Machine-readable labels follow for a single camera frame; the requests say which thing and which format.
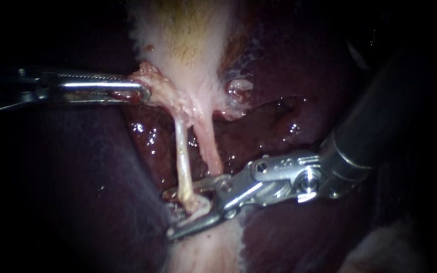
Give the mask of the right arm instrument jaw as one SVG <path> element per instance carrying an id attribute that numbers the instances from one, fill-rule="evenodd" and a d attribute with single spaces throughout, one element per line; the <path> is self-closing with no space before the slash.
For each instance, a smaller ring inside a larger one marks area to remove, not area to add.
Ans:
<path id="1" fill-rule="evenodd" d="M 182 213 L 180 217 L 172 222 L 166 230 L 165 236 L 170 241 L 181 241 L 190 236 L 194 236 L 209 230 L 221 223 L 230 220 L 238 215 L 238 209 L 228 211 L 211 211 L 196 219 L 185 217 Z"/>
<path id="2" fill-rule="evenodd" d="M 230 179 L 231 174 L 221 174 L 213 177 L 206 177 L 192 182 L 193 193 L 201 194 L 214 191 L 216 186 L 226 179 Z M 162 192 L 163 200 L 178 200 L 178 186 L 168 188 Z"/>

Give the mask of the right arm instrument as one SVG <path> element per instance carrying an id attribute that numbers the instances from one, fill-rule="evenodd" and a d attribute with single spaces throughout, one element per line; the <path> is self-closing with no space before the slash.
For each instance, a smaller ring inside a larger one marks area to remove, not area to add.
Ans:
<path id="1" fill-rule="evenodd" d="M 320 157 L 298 150 L 248 162 L 216 186 L 218 214 L 235 217 L 244 206 L 268 207 L 285 201 L 309 202 L 319 196 Z"/>

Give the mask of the left arm instrument jaw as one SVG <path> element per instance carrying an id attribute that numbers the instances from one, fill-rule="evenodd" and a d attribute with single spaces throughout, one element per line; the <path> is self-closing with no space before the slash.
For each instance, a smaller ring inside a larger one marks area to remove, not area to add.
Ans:
<path id="1" fill-rule="evenodd" d="M 55 82 L 58 83 L 79 83 L 79 82 L 124 82 L 131 80 L 122 75 L 92 73 L 92 72 L 58 72 L 55 74 Z"/>
<path id="2" fill-rule="evenodd" d="M 139 105 L 151 97 L 144 85 L 124 81 L 69 82 L 58 85 L 57 90 L 65 103 L 75 105 Z"/>

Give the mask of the left arm instrument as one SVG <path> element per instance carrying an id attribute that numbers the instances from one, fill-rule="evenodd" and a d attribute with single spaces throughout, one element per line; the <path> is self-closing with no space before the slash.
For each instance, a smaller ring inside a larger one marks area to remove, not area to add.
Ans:
<path id="1" fill-rule="evenodd" d="M 44 103 L 51 98 L 56 86 L 51 76 L 38 70 L 0 70 L 0 111 Z"/>

